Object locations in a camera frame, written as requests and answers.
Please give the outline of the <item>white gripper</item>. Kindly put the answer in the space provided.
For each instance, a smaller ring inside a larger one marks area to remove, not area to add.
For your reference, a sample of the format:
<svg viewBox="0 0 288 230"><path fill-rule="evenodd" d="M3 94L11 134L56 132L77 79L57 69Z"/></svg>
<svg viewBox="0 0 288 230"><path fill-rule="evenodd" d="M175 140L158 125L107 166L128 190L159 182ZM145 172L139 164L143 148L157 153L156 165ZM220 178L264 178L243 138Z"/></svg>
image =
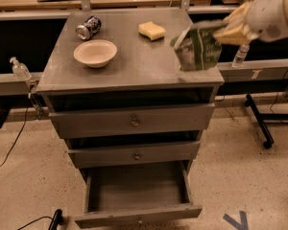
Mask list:
<svg viewBox="0 0 288 230"><path fill-rule="evenodd" d="M247 1L224 18L228 24L246 24L225 27L213 33L224 45L248 45L253 40L273 42L288 37L286 0Z"/></svg>

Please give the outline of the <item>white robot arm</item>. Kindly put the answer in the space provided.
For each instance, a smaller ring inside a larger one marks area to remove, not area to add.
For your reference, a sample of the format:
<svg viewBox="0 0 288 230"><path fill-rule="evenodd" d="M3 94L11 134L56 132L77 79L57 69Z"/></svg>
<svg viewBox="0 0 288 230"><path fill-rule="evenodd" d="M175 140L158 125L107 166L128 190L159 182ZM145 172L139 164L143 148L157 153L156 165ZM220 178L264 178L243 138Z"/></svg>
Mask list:
<svg viewBox="0 0 288 230"><path fill-rule="evenodd" d="M288 0L245 2L224 21L225 28L213 34L222 44L244 45L256 39L274 42L288 38Z"/></svg>

